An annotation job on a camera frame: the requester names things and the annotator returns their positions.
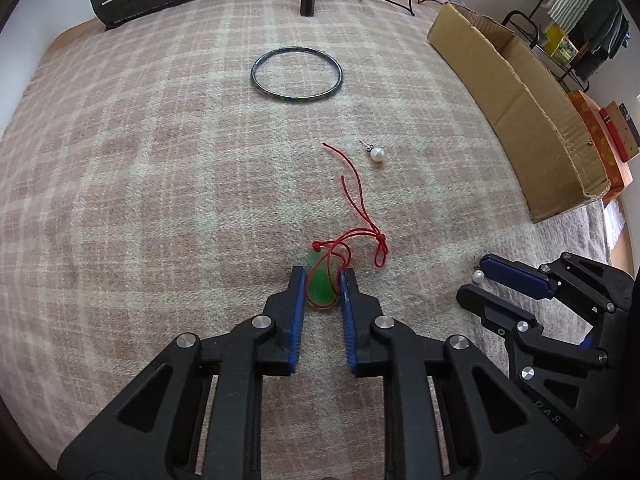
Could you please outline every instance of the plaid fabric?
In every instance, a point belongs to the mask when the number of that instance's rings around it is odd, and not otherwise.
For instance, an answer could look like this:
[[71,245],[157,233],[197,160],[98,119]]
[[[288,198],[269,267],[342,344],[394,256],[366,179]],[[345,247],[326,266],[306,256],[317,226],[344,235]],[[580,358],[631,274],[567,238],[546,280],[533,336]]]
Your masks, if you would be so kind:
[[[174,336],[227,332],[313,240],[361,225],[322,141],[352,157],[388,237],[380,270],[374,242],[354,242],[361,290],[417,333],[468,335],[503,369],[498,338],[455,301],[479,257],[606,258],[600,203],[532,224],[487,120],[426,41],[437,9],[318,0],[309,19],[299,5],[162,10],[53,52],[27,88],[0,140],[0,394],[52,465]],[[252,63],[286,44],[338,59],[341,91],[258,94]],[[318,63],[273,60],[262,76],[319,87],[333,74]],[[548,335],[586,331],[558,304],[535,312]],[[381,382],[349,374],[339,313],[308,310],[298,373],[264,387],[264,478],[382,478],[382,410]]]

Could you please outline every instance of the bracelet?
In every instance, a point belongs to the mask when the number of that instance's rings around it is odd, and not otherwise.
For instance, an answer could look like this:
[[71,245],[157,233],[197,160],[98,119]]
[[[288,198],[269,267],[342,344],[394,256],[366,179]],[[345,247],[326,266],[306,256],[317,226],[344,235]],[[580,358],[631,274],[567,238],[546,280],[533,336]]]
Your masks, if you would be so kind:
[[[290,96],[290,95],[276,94],[276,92],[272,92],[271,90],[266,89],[264,86],[258,83],[258,79],[256,78],[255,73],[258,70],[258,67],[262,65],[265,61],[267,61],[270,57],[277,56],[278,54],[284,54],[285,52],[306,52],[308,54],[314,54],[314,56],[318,56],[318,57],[321,57],[322,59],[327,60],[329,64],[336,69],[336,72],[338,73],[338,81],[336,81],[335,84],[331,88],[329,88],[327,91],[319,94],[315,94],[315,95]],[[281,48],[276,48],[275,50],[271,50],[266,54],[262,54],[262,56],[260,56],[255,61],[254,65],[251,68],[251,83],[260,92],[262,92],[263,94],[269,97],[273,97],[274,99],[279,99],[281,101],[288,101],[288,102],[294,102],[294,103],[318,101],[320,99],[326,99],[327,97],[332,96],[342,86],[343,78],[344,77],[342,74],[342,67],[333,57],[329,56],[324,52],[321,52],[320,50],[316,50],[314,48],[309,48],[306,46],[283,46]]]

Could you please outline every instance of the cardboard box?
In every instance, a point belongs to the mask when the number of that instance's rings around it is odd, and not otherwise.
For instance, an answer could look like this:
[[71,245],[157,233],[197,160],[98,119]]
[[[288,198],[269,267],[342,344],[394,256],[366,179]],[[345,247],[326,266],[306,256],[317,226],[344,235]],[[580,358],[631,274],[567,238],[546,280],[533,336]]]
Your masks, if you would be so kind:
[[640,150],[638,149],[634,133],[629,127],[618,104],[613,101],[609,106],[600,111],[600,115],[609,129],[613,141],[616,143],[620,158],[624,162],[634,158]]
[[626,186],[631,184],[633,177],[626,162],[622,161],[616,145],[613,142],[607,129],[607,125],[600,115],[600,106],[588,95],[579,90],[569,94],[569,99],[574,104],[575,109],[584,121],[591,139],[600,153],[600,159],[607,171],[607,177],[611,183],[611,188],[603,197],[602,201],[607,205],[617,197]]
[[534,221],[607,192],[607,174],[580,115],[511,30],[446,4],[428,38],[494,128]]

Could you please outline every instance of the pearl earring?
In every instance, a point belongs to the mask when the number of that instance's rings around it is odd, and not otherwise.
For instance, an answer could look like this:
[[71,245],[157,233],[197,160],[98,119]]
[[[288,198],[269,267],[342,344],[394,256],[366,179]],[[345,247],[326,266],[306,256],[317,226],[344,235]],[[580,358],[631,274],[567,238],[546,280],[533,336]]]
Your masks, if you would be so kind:
[[369,153],[369,156],[371,157],[371,160],[373,160],[374,162],[382,162],[383,160],[385,160],[385,149],[384,148],[381,148],[380,146],[374,146],[373,144],[367,144],[366,142],[363,142],[362,140],[360,140],[360,142],[367,147],[367,153]]

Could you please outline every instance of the red cord loop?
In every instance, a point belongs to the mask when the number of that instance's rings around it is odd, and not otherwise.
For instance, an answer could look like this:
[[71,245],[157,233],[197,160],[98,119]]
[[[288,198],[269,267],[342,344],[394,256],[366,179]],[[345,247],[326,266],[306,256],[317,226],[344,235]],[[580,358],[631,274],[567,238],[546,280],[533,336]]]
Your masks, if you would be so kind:
[[[356,202],[351,197],[351,195],[349,193],[349,190],[347,189],[347,184],[346,184],[346,181],[344,179],[344,175],[341,176],[341,178],[340,178],[340,182],[342,184],[342,190],[344,191],[344,195],[345,195],[345,197],[347,197],[347,200],[349,201],[349,203],[356,210],[356,213],[358,213],[358,215],[367,224],[369,224],[369,227],[357,227],[355,229],[349,229],[347,232],[343,233],[341,236],[339,236],[335,240],[327,240],[325,242],[313,242],[311,244],[311,247],[313,248],[313,250],[316,253],[319,253],[321,251],[321,248],[323,248],[323,247],[327,247],[327,250],[326,250],[326,253],[314,264],[314,266],[311,267],[311,269],[309,269],[309,272],[308,272],[307,277],[306,277],[306,286],[305,286],[306,287],[306,291],[305,291],[306,300],[316,308],[329,308],[329,307],[333,306],[336,303],[336,301],[338,300],[338,297],[340,295],[340,286],[339,286],[340,273],[344,269],[349,267],[349,263],[351,262],[351,248],[345,243],[345,241],[348,240],[349,238],[354,238],[356,236],[370,236],[372,238],[375,238],[376,241],[378,242],[378,247],[376,248],[376,254],[375,254],[374,258],[373,258],[373,264],[379,269],[382,268],[385,265],[386,256],[389,254],[389,247],[386,244],[386,236],[384,234],[382,234],[382,232],[380,231],[378,226],[373,223],[373,221],[369,217],[369,213],[367,212],[367,208],[364,205],[364,195],[362,193],[362,182],[360,180],[360,175],[358,174],[358,170],[356,170],[356,167],[349,160],[349,157],[347,157],[343,152],[341,152],[337,148],[334,148],[333,146],[328,145],[326,142],[323,142],[322,145],[327,147],[327,148],[329,148],[330,150],[333,150],[335,153],[340,155],[347,162],[347,164],[350,166],[351,171],[353,171],[353,174],[356,177],[356,181],[358,183],[358,198],[359,198],[358,202],[359,202],[359,204],[356,204]],[[338,248],[344,250],[346,252],[346,254],[342,254],[341,252],[338,252],[337,251]],[[315,301],[313,301],[309,297],[308,282],[311,279],[311,277],[313,276],[313,274],[316,272],[316,270],[318,270],[318,267],[320,266],[320,264],[322,263],[322,261],[324,259],[326,259],[327,269],[331,269],[332,268],[332,266],[331,266],[331,258],[332,258],[332,256],[340,259],[340,266],[338,266],[338,270],[337,270],[337,272],[335,274],[335,277],[332,276],[331,274],[329,274],[329,283],[330,283],[331,288],[332,288],[332,290],[333,290],[333,292],[335,294],[335,298],[329,304],[317,304]]]

